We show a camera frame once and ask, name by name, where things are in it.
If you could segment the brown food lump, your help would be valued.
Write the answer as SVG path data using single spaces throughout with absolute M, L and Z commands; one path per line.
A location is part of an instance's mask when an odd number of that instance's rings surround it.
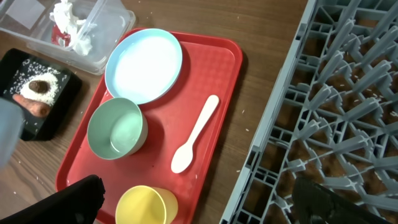
M 29 83 L 29 89 L 36 93 L 44 94 L 49 91 L 50 87 L 46 81 L 34 80 Z

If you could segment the white rice pile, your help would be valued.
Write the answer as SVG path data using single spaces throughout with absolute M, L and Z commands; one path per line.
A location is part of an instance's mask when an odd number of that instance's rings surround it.
M 4 90 L 4 94 L 20 94 L 25 98 L 53 106 L 55 97 L 61 89 L 58 80 L 60 77 L 60 71 L 32 59 L 26 59 L 13 75 L 11 86 L 8 90 Z M 38 93 L 32 90 L 29 88 L 29 84 L 33 81 L 45 82 L 48 90 L 45 93 Z

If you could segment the small light blue bowl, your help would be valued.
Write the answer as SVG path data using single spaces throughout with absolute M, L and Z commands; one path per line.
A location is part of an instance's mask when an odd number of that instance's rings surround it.
M 10 160 L 23 130 L 24 113 L 16 104 L 1 98 L 1 168 Z

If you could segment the red snack wrapper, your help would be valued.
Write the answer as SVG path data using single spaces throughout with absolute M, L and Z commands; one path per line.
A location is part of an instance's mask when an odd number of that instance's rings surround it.
M 55 24 L 52 28 L 51 43 L 61 47 L 68 47 L 70 45 L 70 35 L 66 32 L 61 32 Z

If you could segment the white plastic spoon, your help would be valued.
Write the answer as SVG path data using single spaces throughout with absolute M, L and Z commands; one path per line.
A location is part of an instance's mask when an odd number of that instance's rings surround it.
M 193 160 L 193 145 L 197 140 L 197 137 L 201 133 L 202 129 L 205 127 L 205 124 L 211 118 L 219 102 L 220 99 L 216 95 L 210 95 L 207 98 L 200 112 L 200 115 L 198 116 L 198 119 L 192 129 L 192 132 L 189 135 L 189 138 L 187 139 L 186 143 L 184 143 L 176 150 L 172 158 L 170 168 L 173 173 L 179 174 L 187 169 L 191 164 Z

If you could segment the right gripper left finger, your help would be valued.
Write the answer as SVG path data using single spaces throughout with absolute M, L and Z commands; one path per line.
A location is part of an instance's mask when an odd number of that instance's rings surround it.
M 1 220 L 1 224 L 88 224 L 104 203 L 105 187 L 89 175 L 65 189 Z

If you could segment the large light blue plate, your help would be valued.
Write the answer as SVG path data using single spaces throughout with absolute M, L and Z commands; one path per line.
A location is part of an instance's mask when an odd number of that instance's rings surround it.
M 182 62 L 182 48 L 173 34 L 162 29 L 143 29 L 127 36 L 113 50 L 104 81 L 113 97 L 142 105 L 173 87 Z

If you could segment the yellow plastic cup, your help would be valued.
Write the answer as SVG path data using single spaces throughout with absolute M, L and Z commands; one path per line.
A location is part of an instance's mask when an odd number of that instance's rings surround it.
M 116 207 L 116 224 L 171 224 L 178 201 L 169 190 L 138 185 L 127 190 Z

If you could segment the white tissue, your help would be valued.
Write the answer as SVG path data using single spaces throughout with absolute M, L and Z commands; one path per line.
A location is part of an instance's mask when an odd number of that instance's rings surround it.
M 72 12 L 73 4 L 68 0 L 56 3 L 49 18 L 61 32 L 70 35 L 70 45 L 78 55 L 87 56 L 93 48 L 90 37 L 80 37 L 80 29 L 85 25 L 86 19 L 79 19 Z

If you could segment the green bowl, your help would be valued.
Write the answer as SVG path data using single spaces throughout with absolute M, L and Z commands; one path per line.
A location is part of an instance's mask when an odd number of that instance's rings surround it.
M 87 140 L 99 158 L 115 160 L 137 152 L 145 143 L 148 124 L 141 109 L 126 98 L 112 98 L 90 118 Z

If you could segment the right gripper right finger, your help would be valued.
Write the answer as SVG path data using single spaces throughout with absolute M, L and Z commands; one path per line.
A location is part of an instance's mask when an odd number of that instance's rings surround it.
M 352 186 L 368 209 L 340 197 L 324 186 L 304 177 L 295 180 L 292 198 L 300 223 L 390 223 L 379 210 L 395 210 L 390 194 L 367 194 L 360 185 Z

